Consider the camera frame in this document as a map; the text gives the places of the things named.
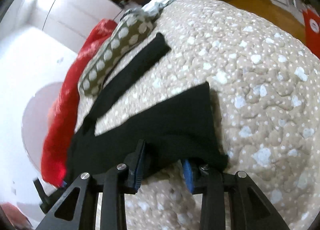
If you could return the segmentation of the black pants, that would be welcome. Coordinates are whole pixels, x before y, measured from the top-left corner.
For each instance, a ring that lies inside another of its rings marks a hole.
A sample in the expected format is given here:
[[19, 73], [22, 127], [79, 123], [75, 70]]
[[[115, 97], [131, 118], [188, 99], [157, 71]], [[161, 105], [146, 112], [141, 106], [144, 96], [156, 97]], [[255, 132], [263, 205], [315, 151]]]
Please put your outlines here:
[[120, 126], [95, 135], [97, 120], [133, 86], [170, 47], [158, 33], [102, 90], [73, 136], [67, 154], [65, 182], [81, 173], [97, 175], [123, 162], [146, 141], [143, 176], [149, 177], [178, 160], [193, 166], [207, 165], [220, 173], [227, 156], [220, 153], [214, 132], [210, 88], [207, 82], [194, 86], [142, 111]]

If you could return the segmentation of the red quilted blanket roll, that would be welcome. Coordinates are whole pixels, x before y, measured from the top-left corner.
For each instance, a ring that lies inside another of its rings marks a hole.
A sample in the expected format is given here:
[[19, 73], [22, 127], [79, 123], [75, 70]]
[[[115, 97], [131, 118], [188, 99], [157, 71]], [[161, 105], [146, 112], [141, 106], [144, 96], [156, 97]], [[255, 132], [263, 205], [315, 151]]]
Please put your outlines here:
[[43, 142], [41, 175], [45, 182], [59, 188], [66, 175], [67, 151], [78, 115], [80, 95], [78, 81], [86, 65], [103, 42], [115, 30], [117, 23], [102, 19], [91, 31], [78, 56], [69, 68], [57, 99], [48, 113], [48, 132]]

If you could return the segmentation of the white wardrobe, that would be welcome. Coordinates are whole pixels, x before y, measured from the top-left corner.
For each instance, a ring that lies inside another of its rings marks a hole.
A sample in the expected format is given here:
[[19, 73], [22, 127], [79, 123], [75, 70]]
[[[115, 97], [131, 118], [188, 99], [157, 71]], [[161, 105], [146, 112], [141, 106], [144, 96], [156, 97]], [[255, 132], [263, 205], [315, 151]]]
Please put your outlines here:
[[27, 24], [77, 53], [102, 19], [118, 22], [122, 14], [111, 0], [35, 0]]

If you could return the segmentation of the green hedgehog print pillow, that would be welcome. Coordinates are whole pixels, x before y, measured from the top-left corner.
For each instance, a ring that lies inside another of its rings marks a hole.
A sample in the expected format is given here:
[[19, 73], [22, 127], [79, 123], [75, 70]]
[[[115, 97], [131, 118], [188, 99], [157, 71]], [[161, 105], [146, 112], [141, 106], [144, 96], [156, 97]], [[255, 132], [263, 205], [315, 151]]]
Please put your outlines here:
[[155, 18], [156, 15], [141, 9], [125, 13], [110, 38], [86, 65], [78, 82], [80, 95], [93, 97], [99, 93], [104, 79], [117, 62], [152, 32]]

